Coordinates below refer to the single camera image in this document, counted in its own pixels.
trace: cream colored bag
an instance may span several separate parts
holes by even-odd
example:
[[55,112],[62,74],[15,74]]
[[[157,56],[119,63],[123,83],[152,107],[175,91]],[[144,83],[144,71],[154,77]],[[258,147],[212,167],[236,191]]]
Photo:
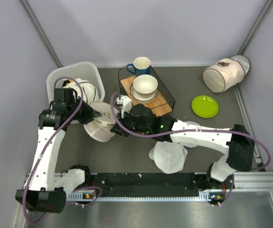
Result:
[[230,58],[220,60],[203,72],[204,83],[214,93],[224,92],[241,82],[244,76],[245,71],[241,64]]

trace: plate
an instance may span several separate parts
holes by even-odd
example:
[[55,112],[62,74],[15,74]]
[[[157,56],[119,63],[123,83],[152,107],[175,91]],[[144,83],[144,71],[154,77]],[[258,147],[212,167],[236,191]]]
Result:
[[233,57],[231,57],[231,59],[239,62],[245,71],[245,75],[247,75],[247,73],[249,72],[250,67],[251,67],[249,59],[247,57],[241,56],[241,55],[233,56]]
[[136,99],[138,102],[142,104],[148,104],[150,103],[156,96],[157,93],[159,92],[158,89],[154,91],[154,93],[150,96],[143,96],[139,94],[133,87],[133,85],[130,87],[130,94],[133,96],[134,99]]
[[192,109],[194,113],[202,118],[214,117],[219,110],[218,103],[209,96],[197,96],[192,101]]

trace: white basket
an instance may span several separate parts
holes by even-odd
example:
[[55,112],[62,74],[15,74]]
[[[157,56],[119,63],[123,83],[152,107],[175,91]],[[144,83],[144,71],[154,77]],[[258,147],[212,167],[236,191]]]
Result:
[[[53,70],[47,78],[47,92],[49,103],[54,100],[54,82],[60,77],[80,78],[93,83],[98,91],[100,101],[105,98],[105,90],[97,67],[90,62],[80,62]],[[65,80],[59,80],[56,88],[61,88]]]

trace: bowl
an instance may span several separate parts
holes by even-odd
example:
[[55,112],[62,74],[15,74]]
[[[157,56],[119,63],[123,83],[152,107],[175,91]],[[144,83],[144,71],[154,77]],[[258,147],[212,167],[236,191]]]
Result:
[[157,80],[151,75],[140,75],[133,81],[133,88],[139,94],[150,95],[157,89]]

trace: white bucket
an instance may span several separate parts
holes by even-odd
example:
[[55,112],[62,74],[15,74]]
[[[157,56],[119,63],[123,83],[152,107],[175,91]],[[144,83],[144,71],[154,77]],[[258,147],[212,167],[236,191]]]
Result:
[[116,121],[111,113],[111,105],[105,102],[94,101],[89,104],[94,110],[101,112],[102,116],[94,118],[94,120],[84,125],[86,132],[91,138],[105,143],[108,142],[115,133],[110,132]]

